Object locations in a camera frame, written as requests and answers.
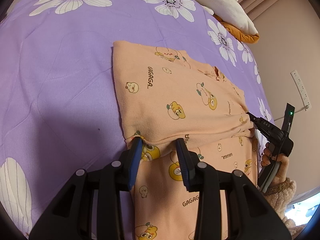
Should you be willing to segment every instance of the pajamas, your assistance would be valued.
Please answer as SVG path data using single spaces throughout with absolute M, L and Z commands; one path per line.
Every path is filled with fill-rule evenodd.
M 193 239 L 199 193 L 183 185 L 174 140 L 184 138 L 201 161 L 221 171 L 239 169 L 256 184 L 257 140 L 244 93 L 217 67 L 174 49 L 116 41 L 113 70 L 127 146 L 143 139 L 132 190 L 136 239 Z

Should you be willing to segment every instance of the bed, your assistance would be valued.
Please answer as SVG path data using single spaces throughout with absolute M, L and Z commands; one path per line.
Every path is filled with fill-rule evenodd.
M 250 49 L 196 1 L 181 0 L 175 15 L 170 1 L 20 0 L 0 24 L 0 200 L 25 236 L 77 169 L 101 169 L 126 149 L 114 41 L 185 50 L 242 89 L 252 114 L 272 120 Z M 121 198 L 132 239 L 132 200 Z

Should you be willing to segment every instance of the beige fleece sleeve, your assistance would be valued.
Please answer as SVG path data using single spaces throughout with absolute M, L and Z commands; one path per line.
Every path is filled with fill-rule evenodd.
M 273 207 L 278 216 L 282 219 L 282 222 L 288 228 L 292 239 L 296 238 L 305 227 L 305 225 L 296 226 L 292 219 L 287 219 L 287 217 L 284 215 L 287 204 L 293 198 L 296 189 L 296 182 L 287 178 L 284 183 L 276 187 L 269 188 L 264 194 L 265 199 Z

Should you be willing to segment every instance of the electrical outlet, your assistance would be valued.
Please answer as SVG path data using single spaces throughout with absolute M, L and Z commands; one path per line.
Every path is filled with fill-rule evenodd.
M 307 94 L 307 91 L 302 83 L 302 80 L 297 72 L 297 70 L 295 71 L 292 71 L 291 73 L 291 76 L 298 88 L 298 91 L 299 91 L 299 94 L 301 96 L 301 99 L 302 99 L 302 102 L 303 102 L 303 105 L 305 106 L 305 110 L 309 110 L 311 108 L 311 104 L 310 104 L 310 100 L 309 100 L 309 97 L 308 97 L 308 94 Z

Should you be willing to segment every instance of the wall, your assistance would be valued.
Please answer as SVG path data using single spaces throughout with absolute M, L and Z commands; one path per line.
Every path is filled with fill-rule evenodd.
M 260 34 L 250 48 L 274 119 L 286 103 L 300 109 L 301 97 L 290 72 L 297 70 L 312 108 L 295 114 L 290 138 L 294 148 L 288 176 L 297 192 L 320 185 L 320 19 L 308 0 L 279 0 L 254 20 Z M 282 119 L 276 121 L 281 127 Z

